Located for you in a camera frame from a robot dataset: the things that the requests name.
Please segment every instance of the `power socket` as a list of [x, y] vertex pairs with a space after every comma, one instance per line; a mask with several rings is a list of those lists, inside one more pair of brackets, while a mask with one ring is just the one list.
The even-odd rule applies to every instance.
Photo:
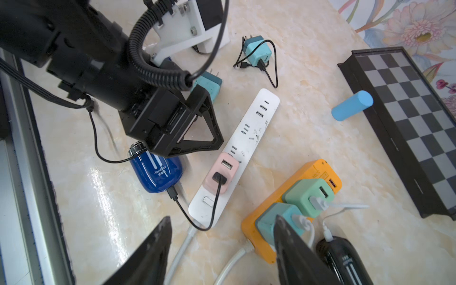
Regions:
[[[239, 168], [228, 185], [227, 191], [218, 197], [212, 226], [217, 223], [222, 215], [279, 103], [279, 97], [267, 89], [261, 89], [223, 149], [224, 152], [239, 161]], [[201, 185], [188, 206], [189, 214], [200, 224], [207, 227], [211, 221], [214, 200], [215, 195]]]
[[334, 194], [337, 194], [342, 188], [342, 181], [329, 164], [323, 159], [310, 161], [304, 164], [295, 174], [288, 178], [277, 190], [267, 197], [252, 213], [250, 213], [241, 223], [242, 232], [252, 242], [255, 247], [255, 252], [261, 256], [266, 262], [272, 264], [276, 261], [277, 254], [275, 249], [265, 241], [261, 233], [256, 227], [256, 221], [263, 215], [264, 212], [274, 203], [283, 203], [282, 196], [293, 185], [302, 179], [321, 178], [326, 181]]

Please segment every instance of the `black usb cable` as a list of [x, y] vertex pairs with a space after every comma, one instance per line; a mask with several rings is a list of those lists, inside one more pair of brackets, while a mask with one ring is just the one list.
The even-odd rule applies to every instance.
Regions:
[[215, 201], [214, 201], [214, 206], [212, 207], [212, 216], [211, 216], [211, 222], [209, 223], [209, 226], [207, 228], [200, 228], [199, 226], [195, 225], [195, 223], [190, 219], [190, 217], [187, 215], [185, 212], [184, 208], [182, 208], [181, 204], [179, 203], [178, 196], [177, 196], [177, 191], [173, 186], [169, 187], [166, 191], [168, 192], [168, 195], [170, 196], [171, 199], [176, 201], [177, 205], [181, 209], [182, 213], [184, 216], [187, 218], [190, 224], [194, 226], [197, 230], [200, 230], [202, 232], [206, 232], [212, 228], [212, 224], [214, 223], [214, 217], [215, 217], [215, 208], [217, 207], [217, 202], [218, 202], [218, 196], [220, 196], [220, 189], [222, 188], [222, 185], [224, 185], [227, 182], [227, 179], [225, 176], [222, 174], [215, 172], [214, 175], [212, 176], [212, 179], [218, 182], [218, 188], [217, 188], [217, 193], [215, 194]]

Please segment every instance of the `blue foam block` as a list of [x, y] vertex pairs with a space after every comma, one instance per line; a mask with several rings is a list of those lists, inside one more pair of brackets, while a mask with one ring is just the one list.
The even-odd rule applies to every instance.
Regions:
[[343, 121], [354, 114], [369, 108], [372, 104], [373, 99], [371, 94], [362, 90], [334, 107], [331, 114], [336, 120]]

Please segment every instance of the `white power strip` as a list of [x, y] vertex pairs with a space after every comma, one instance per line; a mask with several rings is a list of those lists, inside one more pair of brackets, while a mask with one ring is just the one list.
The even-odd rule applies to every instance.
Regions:
[[[239, 169], [228, 186], [228, 190], [218, 197], [212, 226], [220, 218], [279, 103], [279, 97], [267, 89], [261, 89], [226, 144], [223, 151], [239, 161]], [[214, 200], [215, 195], [201, 185], [188, 206], [189, 214], [203, 226], [209, 226]]]

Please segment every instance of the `white mounting bracket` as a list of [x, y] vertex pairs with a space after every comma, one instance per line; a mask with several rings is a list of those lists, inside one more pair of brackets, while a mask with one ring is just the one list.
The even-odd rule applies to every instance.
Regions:
[[[198, 46], [200, 52], [212, 52], [221, 24], [206, 31], [196, 1], [175, 5], [173, 14], [166, 12], [161, 19], [162, 25], [158, 22], [153, 25], [160, 41], [145, 47], [145, 51], [150, 54], [151, 61], [156, 66], [160, 66], [165, 58], [194, 45]], [[225, 26], [220, 48], [227, 43], [229, 36]]]

